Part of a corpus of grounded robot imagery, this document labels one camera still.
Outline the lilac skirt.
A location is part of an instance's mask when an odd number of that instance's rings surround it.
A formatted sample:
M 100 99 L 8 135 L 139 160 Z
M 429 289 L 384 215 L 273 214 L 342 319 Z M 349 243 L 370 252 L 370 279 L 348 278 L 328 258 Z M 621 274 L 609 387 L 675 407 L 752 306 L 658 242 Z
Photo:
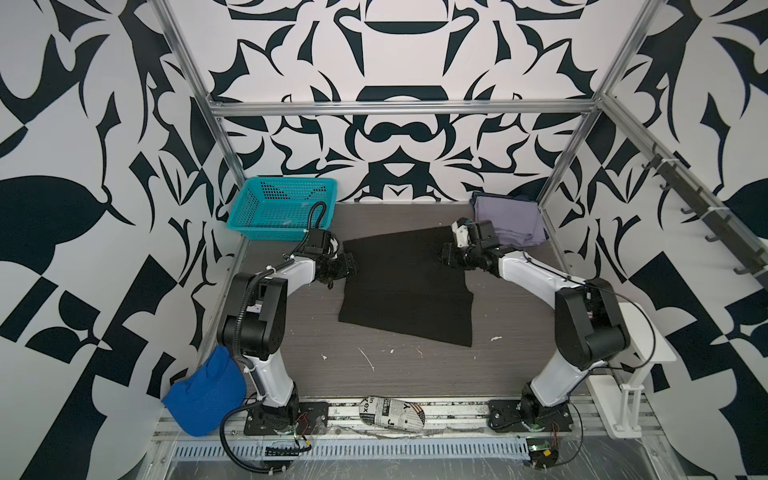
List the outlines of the lilac skirt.
M 475 220 L 490 221 L 501 244 L 527 249 L 537 247 L 548 239 L 535 202 L 514 198 L 479 198 L 470 204 Z

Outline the black garment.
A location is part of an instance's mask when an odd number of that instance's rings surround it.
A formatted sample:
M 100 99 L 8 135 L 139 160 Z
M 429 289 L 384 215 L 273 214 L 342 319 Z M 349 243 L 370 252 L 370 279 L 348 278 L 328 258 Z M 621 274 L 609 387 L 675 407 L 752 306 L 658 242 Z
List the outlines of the black garment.
M 462 270 L 441 262 L 452 240 L 439 226 L 346 241 L 357 272 L 346 278 L 338 320 L 470 347 L 473 293 Z

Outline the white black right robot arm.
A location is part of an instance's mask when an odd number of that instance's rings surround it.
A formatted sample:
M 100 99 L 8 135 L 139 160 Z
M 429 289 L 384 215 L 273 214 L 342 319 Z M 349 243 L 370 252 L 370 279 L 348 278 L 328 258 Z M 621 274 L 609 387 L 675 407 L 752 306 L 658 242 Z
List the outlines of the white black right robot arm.
M 635 369 L 649 367 L 656 359 L 660 340 L 649 316 L 607 281 L 573 277 L 536 262 L 524 250 L 502 244 L 489 221 L 460 218 L 451 225 L 451 234 L 452 240 L 442 247 L 445 265 L 486 271 L 524 288 L 554 310 L 555 353 L 525 384 L 514 409 L 490 409 L 492 430 L 523 427 L 540 432 L 564 414 L 572 392 L 593 370 L 607 368 L 610 360 L 639 343 L 622 312 L 625 305 L 633 307 L 649 328 L 650 351 L 638 353 L 642 362 Z

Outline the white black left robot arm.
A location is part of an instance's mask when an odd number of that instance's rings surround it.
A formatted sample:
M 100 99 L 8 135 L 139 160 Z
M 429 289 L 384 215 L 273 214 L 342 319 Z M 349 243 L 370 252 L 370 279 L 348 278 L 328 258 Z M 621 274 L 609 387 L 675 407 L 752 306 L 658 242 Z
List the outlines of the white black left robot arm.
M 299 396 L 280 351 L 286 331 L 288 297 L 312 283 L 331 289 L 353 275 L 357 265 L 341 251 L 335 235 L 321 227 L 329 216 L 324 201 L 312 204 L 298 244 L 276 265 L 257 273 L 239 273 L 228 295 L 237 301 L 221 315 L 217 342 L 224 346 L 254 384 L 252 416 L 269 427 L 284 429 L 299 417 Z

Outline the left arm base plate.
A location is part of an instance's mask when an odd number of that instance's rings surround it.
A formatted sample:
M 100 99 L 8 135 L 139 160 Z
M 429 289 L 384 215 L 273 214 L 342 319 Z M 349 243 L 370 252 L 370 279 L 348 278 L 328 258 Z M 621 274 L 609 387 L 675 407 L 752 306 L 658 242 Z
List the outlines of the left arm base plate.
M 243 433 L 265 436 L 278 433 L 312 435 L 324 430 L 329 418 L 328 402 L 289 403 L 284 407 L 257 405 L 247 411 Z

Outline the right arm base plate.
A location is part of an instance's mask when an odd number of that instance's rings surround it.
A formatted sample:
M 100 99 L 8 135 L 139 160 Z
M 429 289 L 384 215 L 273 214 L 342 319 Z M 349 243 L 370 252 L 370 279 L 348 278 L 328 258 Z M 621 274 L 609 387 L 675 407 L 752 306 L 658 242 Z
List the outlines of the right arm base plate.
M 532 396 L 495 399 L 487 403 L 488 427 L 498 433 L 570 432 L 573 417 L 567 403 L 542 406 Z

